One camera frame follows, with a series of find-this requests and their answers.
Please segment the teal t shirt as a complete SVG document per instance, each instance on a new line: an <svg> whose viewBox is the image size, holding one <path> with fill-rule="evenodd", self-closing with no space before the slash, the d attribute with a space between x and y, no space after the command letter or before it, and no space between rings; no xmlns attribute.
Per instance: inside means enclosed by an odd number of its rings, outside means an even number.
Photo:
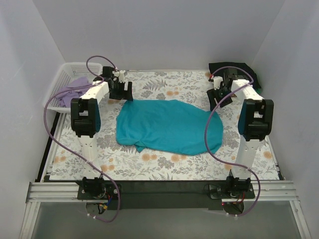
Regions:
<svg viewBox="0 0 319 239"><path fill-rule="evenodd" d="M117 116L116 141L139 152L216 153L223 142L223 124L217 113L178 100L127 101Z"/></svg>

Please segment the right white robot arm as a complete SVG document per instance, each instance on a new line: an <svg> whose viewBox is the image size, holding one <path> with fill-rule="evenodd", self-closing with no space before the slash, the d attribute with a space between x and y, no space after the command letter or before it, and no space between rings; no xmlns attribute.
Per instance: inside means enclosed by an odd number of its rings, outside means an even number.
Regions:
<svg viewBox="0 0 319 239"><path fill-rule="evenodd" d="M254 198L251 185L252 166L258 147L272 129L274 102L261 97L253 88L253 77L238 67L222 67L223 76L213 72L209 81L213 88L207 91L211 112L232 103L236 95L242 103L238 120L240 144L232 169L225 180L209 185L212 199Z"/></svg>

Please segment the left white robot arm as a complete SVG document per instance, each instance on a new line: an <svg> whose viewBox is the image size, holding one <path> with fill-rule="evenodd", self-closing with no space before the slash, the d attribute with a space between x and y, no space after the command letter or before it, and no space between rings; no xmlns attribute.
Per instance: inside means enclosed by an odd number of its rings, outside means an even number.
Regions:
<svg viewBox="0 0 319 239"><path fill-rule="evenodd" d="M85 172L82 179L83 192L95 199L107 193L104 179L95 165L98 158L97 133L101 129L99 103L106 94L113 100L132 101L132 82L125 89L125 71L103 67L102 74L88 85L88 90L79 98L71 100L71 128L78 137L82 156L85 158Z"/></svg>

